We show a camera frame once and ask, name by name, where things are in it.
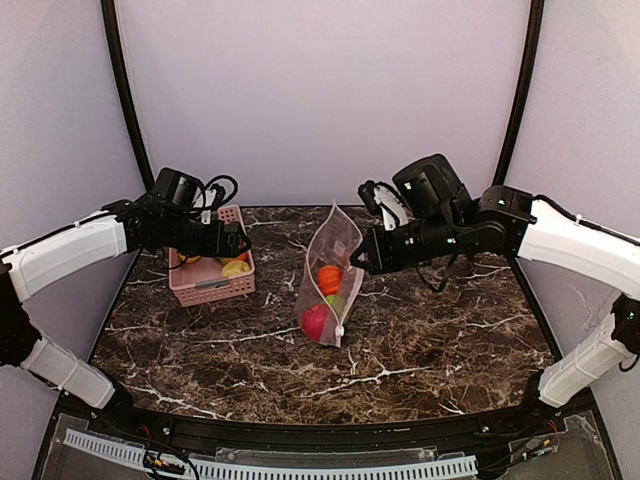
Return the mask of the red toy food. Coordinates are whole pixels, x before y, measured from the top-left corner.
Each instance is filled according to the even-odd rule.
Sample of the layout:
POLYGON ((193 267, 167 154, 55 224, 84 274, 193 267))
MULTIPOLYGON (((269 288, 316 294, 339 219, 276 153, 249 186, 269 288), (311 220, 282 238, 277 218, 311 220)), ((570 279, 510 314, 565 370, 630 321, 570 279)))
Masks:
POLYGON ((327 304, 318 304, 308 308, 301 319, 303 333, 314 342, 325 340, 325 327, 329 318, 330 308, 327 304))

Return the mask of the clear zip top bag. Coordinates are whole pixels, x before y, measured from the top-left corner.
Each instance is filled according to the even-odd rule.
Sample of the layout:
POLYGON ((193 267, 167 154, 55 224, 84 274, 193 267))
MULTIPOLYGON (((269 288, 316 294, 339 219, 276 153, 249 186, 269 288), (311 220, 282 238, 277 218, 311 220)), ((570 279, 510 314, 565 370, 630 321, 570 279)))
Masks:
POLYGON ((303 333, 316 343, 341 346, 364 278, 350 261, 362 240, 355 222, 334 204, 307 247, 295 314, 303 333))

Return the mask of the light green toy lettuce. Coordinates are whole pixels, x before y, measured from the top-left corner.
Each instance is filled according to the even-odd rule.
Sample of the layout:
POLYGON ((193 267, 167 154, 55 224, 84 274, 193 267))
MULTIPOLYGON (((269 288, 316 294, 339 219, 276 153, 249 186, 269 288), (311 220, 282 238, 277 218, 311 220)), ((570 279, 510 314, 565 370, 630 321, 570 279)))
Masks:
POLYGON ((326 301, 338 316, 342 315, 345 311, 347 301, 343 296, 331 294, 326 297, 326 301))

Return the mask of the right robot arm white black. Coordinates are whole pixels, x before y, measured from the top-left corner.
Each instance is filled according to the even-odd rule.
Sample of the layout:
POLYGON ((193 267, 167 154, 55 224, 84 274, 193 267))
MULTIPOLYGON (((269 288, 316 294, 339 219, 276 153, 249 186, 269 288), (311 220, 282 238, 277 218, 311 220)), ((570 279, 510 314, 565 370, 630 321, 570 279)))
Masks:
POLYGON ((619 291, 599 327, 533 382, 534 401, 559 409, 626 359, 639 358, 639 241, 574 215, 545 195, 494 185, 479 198, 441 154, 419 159, 391 183, 368 180, 358 195, 382 225, 351 254, 371 275, 446 257, 494 253, 555 265, 619 291))

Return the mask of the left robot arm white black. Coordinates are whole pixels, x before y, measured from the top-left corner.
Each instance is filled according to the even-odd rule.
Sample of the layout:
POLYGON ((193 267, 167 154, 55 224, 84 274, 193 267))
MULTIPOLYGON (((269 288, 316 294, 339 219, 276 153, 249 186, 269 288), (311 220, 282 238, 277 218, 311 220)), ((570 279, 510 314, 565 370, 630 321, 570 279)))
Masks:
POLYGON ((98 411, 126 409, 132 397, 106 373, 56 344, 24 304, 57 281, 102 260, 170 247, 185 256, 236 257, 251 247, 238 221, 203 220, 233 194, 223 176, 208 183, 163 168, 150 191, 1 252, 1 363, 20 368, 98 411))

